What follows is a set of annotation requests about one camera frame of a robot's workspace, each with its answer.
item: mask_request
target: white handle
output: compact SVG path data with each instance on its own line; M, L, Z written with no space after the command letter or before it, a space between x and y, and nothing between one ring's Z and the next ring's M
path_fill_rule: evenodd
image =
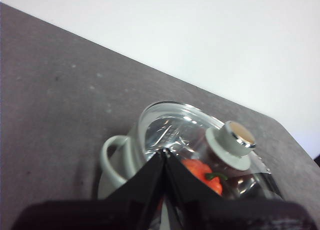
M128 136L124 136L124 135L112 136L107 141L105 141L101 149L100 165L102 167L104 174L109 176L110 181L116 188L121 187L123 184L126 183L127 180L124 177L122 177L119 173L117 173L117 171L111 165L108 158L108 148L110 146L120 147L123 145L127 145L129 139L130 138Z

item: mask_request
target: white wall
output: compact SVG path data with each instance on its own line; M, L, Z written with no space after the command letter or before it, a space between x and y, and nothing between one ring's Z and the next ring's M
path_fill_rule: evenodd
M2 0L278 120L320 154L320 0Z

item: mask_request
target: lid knob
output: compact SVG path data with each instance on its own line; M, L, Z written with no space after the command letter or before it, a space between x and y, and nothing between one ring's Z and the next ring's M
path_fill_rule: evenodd
M221 129L207 129L205 137L212 150L226 164L241 171L250 167L247 155L256 147L256 140L243 125L227 121Z

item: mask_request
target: gray table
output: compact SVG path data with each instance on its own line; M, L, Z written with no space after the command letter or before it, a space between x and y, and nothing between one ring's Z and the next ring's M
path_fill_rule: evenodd
M320 168L277 121L1 4L1 229L30 204L95 198L103 142L162 100L247 126L320 226Z

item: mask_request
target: glass lid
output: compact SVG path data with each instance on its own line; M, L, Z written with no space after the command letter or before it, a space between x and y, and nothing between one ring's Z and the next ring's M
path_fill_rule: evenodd
M254 136L189 104L164 101L147 107L137 125L141 155L168 148L204 184L226 199L281 198L271 171L255 153Z

